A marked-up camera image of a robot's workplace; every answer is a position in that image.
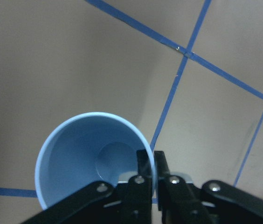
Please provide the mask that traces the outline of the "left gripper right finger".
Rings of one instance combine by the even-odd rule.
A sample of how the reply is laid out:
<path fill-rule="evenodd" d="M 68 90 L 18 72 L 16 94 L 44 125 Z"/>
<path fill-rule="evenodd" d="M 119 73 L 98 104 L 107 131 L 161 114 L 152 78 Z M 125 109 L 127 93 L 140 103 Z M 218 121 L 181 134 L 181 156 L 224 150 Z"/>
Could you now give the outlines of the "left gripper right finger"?
<path fill-rule="evenodd" d="M 163 151 L 154 152 L 158 208 L 164 224 L 263 224 L 263 200 L 219 180 L 201 188 L 171 173 Z"/>

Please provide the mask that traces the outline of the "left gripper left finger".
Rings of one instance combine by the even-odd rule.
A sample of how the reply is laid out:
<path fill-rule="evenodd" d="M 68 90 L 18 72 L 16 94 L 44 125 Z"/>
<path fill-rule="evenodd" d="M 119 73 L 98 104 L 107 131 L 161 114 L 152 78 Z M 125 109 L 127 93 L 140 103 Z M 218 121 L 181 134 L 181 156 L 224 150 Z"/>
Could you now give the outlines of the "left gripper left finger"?
<path fill-rule="evenodd" d="M 95 181 L 25 221 L 26 224 L 150 224 L 152 168 L 138 150 L 138 170 L 116 187 Z"/>

